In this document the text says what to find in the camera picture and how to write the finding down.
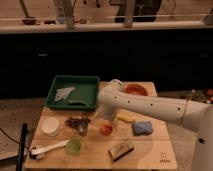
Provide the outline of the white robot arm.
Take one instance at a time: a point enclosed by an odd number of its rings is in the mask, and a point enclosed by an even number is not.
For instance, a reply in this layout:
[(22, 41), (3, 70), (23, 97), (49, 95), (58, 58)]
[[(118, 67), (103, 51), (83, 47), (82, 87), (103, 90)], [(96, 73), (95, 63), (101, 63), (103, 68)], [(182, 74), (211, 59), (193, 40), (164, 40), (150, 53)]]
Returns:
[(100, 114), (107, 120), (125, 109), (196, 132), (191, 171), (213, 171), (213, 104), (127, 93), (118, 79), (99, 91), (98, 101)]

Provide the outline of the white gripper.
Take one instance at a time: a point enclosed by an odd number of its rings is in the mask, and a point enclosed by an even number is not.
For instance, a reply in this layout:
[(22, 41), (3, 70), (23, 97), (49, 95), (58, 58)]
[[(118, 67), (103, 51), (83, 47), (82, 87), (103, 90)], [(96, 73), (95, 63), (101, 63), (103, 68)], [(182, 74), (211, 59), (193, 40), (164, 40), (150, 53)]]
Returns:
[(117, 122), (116, 122), (117, 109), (116, 108), (101, 105), (99, 108), (99, 113), (103, 119), (107, 120), (113, 127), (116, 127), (117, 125)]

